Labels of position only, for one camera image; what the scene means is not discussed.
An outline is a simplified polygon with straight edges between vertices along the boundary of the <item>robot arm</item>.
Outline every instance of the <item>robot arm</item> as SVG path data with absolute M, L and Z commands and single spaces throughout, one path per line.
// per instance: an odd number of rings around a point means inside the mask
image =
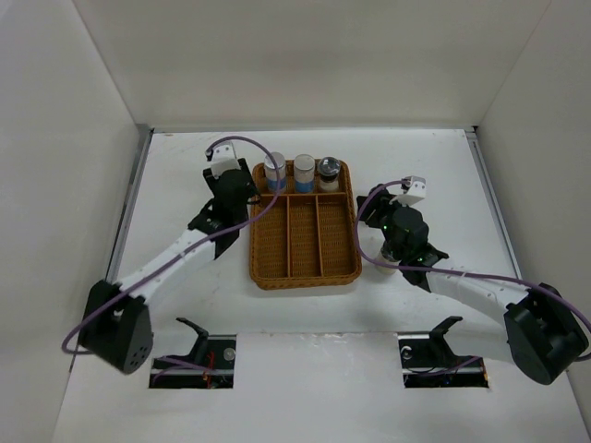
M 403 189 L 401 196 L 380 191 L 360 216 L 384 235 L 380 261 L 400 264 L 411 284 L 469 305 L 499 325 L 490 333 L 467 332 L 452 327 L 461 317 L 449 317 L 430 332 L 431 347 L 450 362 L 456 355 L 479 355 L 514 363 L 538 383 L 554 381 L 588 346 L 571 311 L 536 289 L 466 277 L 469 269 L 454 265 L 428 242 L 427 224 L 410 207 L 425 197 L 425 180 L 409 177 Z M 365 200 L 357 198 L 359 207 Z M 560 296 L 554 288 L 540 286 Z
M 82 329 L 78 341 L 124 374 L 135 372 L 151 353 L 153 334 L 149 306 L 153 307 L 188 275 L 219 257 L 235 242 L 239 231 L 222 234 L 197 247 L 195 244 L 213 233 L 245 222 L 247 205 L 259 194 L 246 161 L 236 158 L 232 145 L 217 146 L 208 153 L 208 161 L 212 162 L 211 168 L 206 169 L 203 176 L 213 198 L 190 221 L 181 236 L 125 278 L 115 283 L 101 280 L 90 289 L 84 317 L 128 292 Z

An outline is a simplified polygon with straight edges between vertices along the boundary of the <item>jar lid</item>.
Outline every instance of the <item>jar lid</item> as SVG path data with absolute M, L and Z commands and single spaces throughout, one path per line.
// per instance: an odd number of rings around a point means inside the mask
M 324 157 L 318 163 L 318 172 L 325 177 L 334 177 L 341 171 L 341 162 L 334 157 Z
M 275 159 L 275 162 L 277 163 L 277 167 L 279 169 L 285 166 L 285 157 L 281 152 L 272 152 L 271 155 Z M 273 162 L 271 161 L 268 155 L 265 156 L 265 166 L 267 166 L 269 169 L 275 169 L 275 166 L 273 166 Z
M 314 157 L 307 154 L 300 154 L 294 159 L 294 167 L 300 171 L 310 171 L 316 166 Z

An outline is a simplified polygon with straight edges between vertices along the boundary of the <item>container with blue label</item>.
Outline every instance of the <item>container with blue label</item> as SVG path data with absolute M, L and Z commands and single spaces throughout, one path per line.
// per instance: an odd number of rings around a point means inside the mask
M 280 152 L 272 152 L 271 155 L 279 168 L 279 192 L 284 192 L 287 187 L 285 157 Z M 275 189 L 277 189 L 277 172 L 275 171 L 275 166 L 273 166 L 273 162 L 269 156 L 265 157 L 265 177 L 267 177 L 267 187 L 270 191 L 274 192 Z
M 316 161 L 314 157 L 307 154 L 300 154 L 294 159 L 294 181 L 295 191 L 308 193 L 314 191 L 314 172 Z

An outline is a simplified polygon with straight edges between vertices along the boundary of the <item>jar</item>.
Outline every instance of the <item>jar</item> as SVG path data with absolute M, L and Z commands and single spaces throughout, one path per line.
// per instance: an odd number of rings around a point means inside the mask
M 319 189 L 322 192 L 337 192 L 339 190 L 339 172 L 341 162 L 334 157 L 324 157 L 318 163 L 320 174 Z
M 316 161 L 314 157 L 300 154 L 294 159 L 294 180 L 296 192 L 312 192 L 314 190 L 314 173 Z
M 280 152 L 271 153 L 273 159 L 279 168 L 279 192 L 284 192 L 287 187 L 287 177 L 285 176 L 285 157 Z M 267 187 L 275 192 L 277 189 L 277 172 L 269 156 L 265 157 L 265 176 L 267 177 Z

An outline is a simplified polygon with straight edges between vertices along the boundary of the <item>tray divider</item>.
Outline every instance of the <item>tray divider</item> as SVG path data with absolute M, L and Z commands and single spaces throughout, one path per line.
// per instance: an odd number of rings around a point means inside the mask
M 314 198 L 316 200 L 316 234 L 318 235 L 318 256 L 320 258 L 320 276 L 324 277 L 324 268 L 322 267 L 322 241 L 320 232 L 320 204 L 318 194 Z
M 291 238 L 290 237 L 290 233 L 291 233 L 291 229 L 290 229 L 290 221 L 289 221 L 289 206 L 290 206 L 290 201 L 289 201 L 289 196 L 285 197 L 286 201 L 285 201 L 285 210 L 287 211 L 287 277 L 291 277 L 292 276 L 292 251 L 291 251 Z

